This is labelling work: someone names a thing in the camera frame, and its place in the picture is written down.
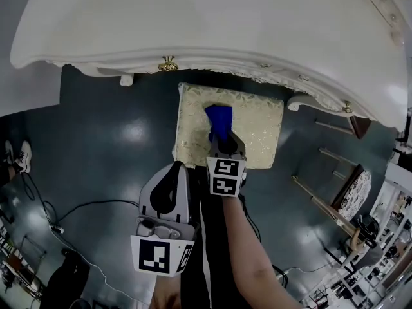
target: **white sneaker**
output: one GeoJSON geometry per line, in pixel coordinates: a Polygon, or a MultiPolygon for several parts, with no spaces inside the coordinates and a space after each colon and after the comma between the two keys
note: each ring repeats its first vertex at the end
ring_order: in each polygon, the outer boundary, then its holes
{"type": "Polygon", "coordinates": [[[32,160],[32,148],[27,141],[24,141],[15,160],[16,164],[22,168],[20,173],[30,173],[30,160],[32,160]]]}
{"type": "Polygon", "coordinates": [[[9,140],[5,142],[5,161],[7,161],[9,165],[12,165],[14,161],[13,147],[9,140]]]}

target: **chair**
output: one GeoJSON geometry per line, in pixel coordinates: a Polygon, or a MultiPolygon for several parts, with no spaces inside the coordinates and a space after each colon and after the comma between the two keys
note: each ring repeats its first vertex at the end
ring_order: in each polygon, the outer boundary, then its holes
{"type": "Polygon", "coordinates": [[[336,131],[341,131],[346,134],[355,135],[360,140],[361,138],[365,136],[366,132],[368,131],[372,123],[372,121],[370,121],[367,118],[359,118],[356,116],[348,117],[348,121],[349,121],[350,128],[325,124],[324,122],[319,122],[317,120],[315,120],[315,124],[329,127],[331,129],[334,129],[336,131]]]}
{"type": "Polygon", "coordinates": [[[337,171],[333,171],[333,175],[345,180],[344,185],[339,190],[337,196],[333,199],[331,205],[326,204],[320,199],[304,182],[296,175],[292,176],[293,181],[298,184],[312,197],[312,201],[338,226],[340,226],[352,238],[351,249],[358,251],[359,242],[366,241],[369,246],[374,246],[373,239],[368,239],[367,235],[361,233],[361,229],[355,227],[349,221],[356,215],[371,189],[371,174],[364,170],[362,165],[356,164],[342,156],[330,152],[325,148],[319,148],[319,152],[329,156],[339,162],[351,166],[351,174],[348,177],[337,171]]]}

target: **blue cloth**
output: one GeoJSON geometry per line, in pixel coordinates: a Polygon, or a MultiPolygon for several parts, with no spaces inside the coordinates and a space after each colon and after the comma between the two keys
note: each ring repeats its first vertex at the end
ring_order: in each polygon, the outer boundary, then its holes
{"type": "Polygon", "coordinates": [[[223,143],[226,142],[227,134],[232,130],[232,107],[212,105],[207,107],[205,112],[212,124],[209,141],[212,141],[216,134],[223,143]]]}

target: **white ornate table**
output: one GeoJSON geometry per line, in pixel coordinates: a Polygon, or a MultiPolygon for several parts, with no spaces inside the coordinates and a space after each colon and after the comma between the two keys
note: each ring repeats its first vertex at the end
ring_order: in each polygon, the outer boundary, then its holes
{"type": "Polygon", "coordinates": [[[30,0],[11,52],[93,77],[202,69],[294,90],[287,106],[402,131],[409,28],[392,0],[30,0]]]}

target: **gold drawer handle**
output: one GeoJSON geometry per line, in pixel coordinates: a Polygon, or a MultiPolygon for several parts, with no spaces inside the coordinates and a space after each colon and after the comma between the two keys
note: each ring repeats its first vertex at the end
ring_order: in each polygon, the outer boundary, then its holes
{"type": "Polygon", "coordinates": [[[174,56],[163,56],[165,62],[159,64],[160,71],[176,71],[179,67],[176,63],[172,62],[174,56]]]}
{"type": "Polygon", "coordinates": [[[348,100],[344,101],[344,103],[345,103],[345,106],[342,108],[342,111],[343,111],[343,112],[346,112],[346,113],[352,113],[353,111],[352,111],[352,109],[350,108],[350,106],[352,105],[352,103],[349,102],[348,100]]]}

